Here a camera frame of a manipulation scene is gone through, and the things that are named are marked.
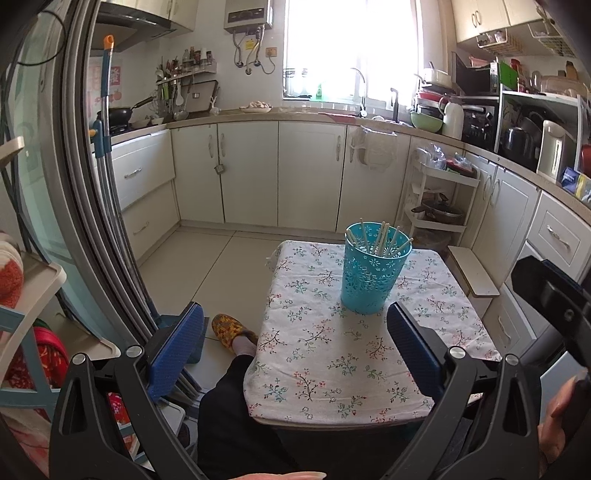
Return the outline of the person left hand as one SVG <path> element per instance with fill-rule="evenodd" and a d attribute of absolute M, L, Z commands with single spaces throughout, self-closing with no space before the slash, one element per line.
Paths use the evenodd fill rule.
<path fill-rule="evenodd" d="M 324 480 L 324 472 L 303 471 L 286 474 L 253 473 L 233 478 L 232 480 Z"/>

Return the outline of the person right hand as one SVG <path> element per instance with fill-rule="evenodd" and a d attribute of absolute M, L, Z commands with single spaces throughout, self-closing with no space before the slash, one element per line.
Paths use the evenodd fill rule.
<path fill-rule="evenodd" d="M 559 458 L 565 448 L 564 415 L 572 403 L 575 387 L 585 379 L 587 375 L 582 374 L 570 378 L 547 405 L 544 421 L 538 426 L 539 476 Z"/>

